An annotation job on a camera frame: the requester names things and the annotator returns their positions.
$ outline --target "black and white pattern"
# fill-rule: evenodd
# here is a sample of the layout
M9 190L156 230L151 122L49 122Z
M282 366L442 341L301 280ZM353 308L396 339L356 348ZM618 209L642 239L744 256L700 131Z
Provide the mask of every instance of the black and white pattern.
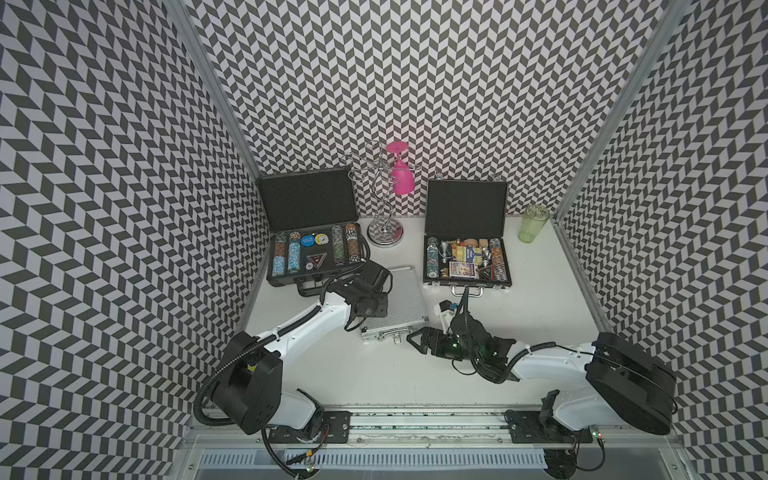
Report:
M694 2L565 218L614 328L677 371L704 478L768 478L766 17Z
M253 181L157 0L0 17L0 478L164 474L257 278Z
M555 207L666 1L187 4L264 174L408 141L396 213L420 215L437 174L500 175L509 213Z

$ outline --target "black cable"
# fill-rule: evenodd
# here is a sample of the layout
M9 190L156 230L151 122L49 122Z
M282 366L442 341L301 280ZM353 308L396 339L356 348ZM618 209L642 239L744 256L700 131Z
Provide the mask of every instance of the black cable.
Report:
M355 317L355 309L353 309L353 308L350 308L350 309L349 309L349 316L348 316L348 317L346 317L346 323L344 324L344 328L346 328L347 326L349 326L349 324L350 324L350 323L352 323L352 321L353 321L355 318L356 318L356 317Z
M464 315L464 331L466 332L467 349L469 350L469 362L472 364L472 368L475 370L474 373L477 373L488 381L493 381L493 374L492 372L488 372L488 366L484 362L479 361L480 355L475 350L475 337L469 332L469 287L464 288L464 294L462 295L461 301L456 306L456 313L454 317L462 314ZM474 374L462 373L455 366L453 366L453 369L462 375Z
M554 348L556 346L557 344L555 342L544 342L544 343L538 343L536 345L533 345L530 349L523 349L517 352L517 354L512 357L512 360L509 361L506 368L504 368L504 371L502 372L502 374L496 378L495 382L496 383L505 382L509 377L509 374L512 372L512 369L515 367L515 364L518 361L520 361L521 358L528 355L529 353L533 353L538 350Z
M581 470L582 472L594 472L595 470L600 470L600 468L605 465L605 444L603 443L603 439L598 439L598 445L600 446L600 450L603 452L603 458L600 460L600 463L598 466L594 468L582 468L578 466L578 451L576 451L576 468ZM578 441L578 449L581 450L581 436L579 435L579 441Z
M392 275L392 272L389 270L386 271L389 274L389 290L385 292L385 294L389 295L392 292L392 287L395 285L395 277Z
M296 322L293 322L290 325L284 326L282 329L278 330L277 334L279 336L285 336L286 334L291 333L295 329L302 326L304 323L307 323L319 311L320 311L320 305L315 306L315 308L311 309L305 316L301 317ZM213 375L209 376L203 381L203 383L200 385L200 388L197 390L197 394L195 395L194 402L192 403L192 413L194 414L194 418L198 422L202 423L203 425L207 425L211 427L234 425L234 422L231 419L213 419L203 412L203 402L205 401L205 395L207 395L210 388L214 386L216 379L219 378L219 376L221 376L221 374L224 373L227 369L235 365L237 362L239 362L243 358L256 352L259 348L265 346L267 343L271 343L274 340L277 340L277 337L275 336L274 333L272 335L269 335L265 338L260 339L258 342L254 343L252 346L247 347L242 352L235 355L234 358L232 358L226 364L222 365L216 372L214 372Z
M472 373L464 373L464 372L462 372L461 370L459 370L459 369L457 369L457 368L456 368L456 364L454 364L454 362L455 362L455 360L451 360L451 366L453 367L453 369L454 369L456 372L459 372L459 373L461 373L462 375L467 375L467 376L470 376L470 375L474 375L474 374L476 374L476 373L478 372L477 370L475 370L475 371L474 371L474 372L472 372Z
M286 465L294 465L296 463L303 462L307 457L311 457L315 455L323 447L323 445L325 445L326 439L328 438L328 434L331 431L331 425L325 425L325 427L326 427L326 432L323 434L323 437L320 439L320 444L317 447L310 449L309 451L304 452L301 455L296 455L292 459L288 460L286 462Z
M293 468L290 468L288 465L286 465L285 462L283 462L283 460L281 460L280 457L278 457L275 451L272 449L272 444L270 444L270 437L266 434L266 429L261 430L261 439L264 442L266 452L270 454L272 461L275 462L277 466L279 466L280 469L288 475L294 478L301 478L302 480L305 480L306 478L314 476L318 472L317 470L308 472L306 468L294 470Z
M346 325L344 326L344 331L345 332L352 332L354 330L357 330L358 328L360 328L366 322L367 319L368 319L368 316L364 315L362 317L362 320L360 320L355 326L350 328L349 324L352 323L352 321L354 320L353 318L351 318L351 315L350 315L349 320L347 320Z
M472 339L472 344L470 345L469 361L472 363L472 367L475 369L478 375L488 380L489 382L497 383L496 379L499 375L502 374L502 369L493 365L489 365L480 360L480 354L475 348L474 339Z
M590 353L590 352L579 352L578 350L569 349L568 347L566 347L566 346L562 346L562 345L555 345L555 346L557 346L558 348L561 348L561 349L563 349L563 350L567 350L568 352L579 353L579 354L582 354L582 353L583 353L583 354L585 354L585 355L592 355L592 356L593 356L593 357L595 357L595 358L598 358L598 359L601 359L601 360L605 360L606 362L610 362L610 363L613 363L615 366L617 366L617 367L619 367L619 368L622 368L622 369L625 369L625 370L627 370L628 372L630 372L630 373L632 373L632 374L634 374L634 375L637 375L637 376L639 376L640 378L642 378L642 379L643 379L643 380L645 380L646 382L649 382L651 385L653 385L653 386L655 386L656 388L658 388L658 389L659 389L659 390L660 390L660 391L661 391L661 392L662 392L664 395L666 395L667 397L669 397L669 398L670 398L670 400L672 400L672 406L673 406L673 409L672 409L672 413L671 413L671 414L672 414L672 415L674 415L675 413L677 413L677 410L678 410L677 400L675 400L675 398L674 398L672 395L670 395L670 394L667 392L667 390L663 389L663 388L661 387L661 385L659 385L658 383L656 383L656 382L654 382L653 380L649 379L648 377L646 377L646 376L645 376L645 375L643 375L642 373L638 373L638 372L635 372L633 369L631 369L631 368L629 368L629 367L626 367L626 366L624 366L624 365L621 365L619 362L616 362L616 361L614 361L614 360L611 360L611 359L609 359L609 358L606 358L606 357L604 357L604 356L602 356L602 355L598 355L597 353Z

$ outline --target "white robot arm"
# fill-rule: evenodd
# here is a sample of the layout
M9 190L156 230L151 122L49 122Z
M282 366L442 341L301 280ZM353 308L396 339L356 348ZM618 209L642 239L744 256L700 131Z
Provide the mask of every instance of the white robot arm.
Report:
M307 438L313 438L322 407L307 394L282 392L283 369L330 331L346 328L354 317L386 304L382 286L388 275L386 269L368 261L353 280L337 283L321 301L291 320L256 338L246 333L232 338L213 381L201 389L230 419L206 417L202 401L196 399L198 421L235 423L249 434L268 425L286 425L305 429ZM627 423L646 432L669 432L674 374L641 349L606 333L595 342L576 346L523 346L513 339L492 337L469 315L467 302L465 295L459 306L464 311L457 311L452 332L425 327L410 334L409 343L425 355L431 350L440 358L469 360L483 378L494 383L533 378L562 381L562 391L551 392L544 407L552 420L570 431Z

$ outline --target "open case lid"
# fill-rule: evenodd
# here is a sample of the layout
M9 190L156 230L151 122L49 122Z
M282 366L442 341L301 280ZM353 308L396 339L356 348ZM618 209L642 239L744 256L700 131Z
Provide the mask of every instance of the open case lid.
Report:
M257 188L274 232L358 219L348 167L261 177Z
M427 182L427 234L471 238L501 237L504 234L506 210L506 182Z

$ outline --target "case handle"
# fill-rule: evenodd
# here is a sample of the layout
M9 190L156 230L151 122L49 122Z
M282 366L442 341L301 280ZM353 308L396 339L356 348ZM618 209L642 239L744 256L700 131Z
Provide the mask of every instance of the case handle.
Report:
M310 288L304 288L304 282L296 281L296 290L299 291L301 296L315 296L320 295L323 290L323 286L311 286Z
M470 293L469 296L473 296L474 298L479 298L482 296L483 291L485 290L484 286L479 286L480 293L475 295L474 293ZM456 285L451 285L451 293L453 293L453 296L461 296L463 293L456 293Z

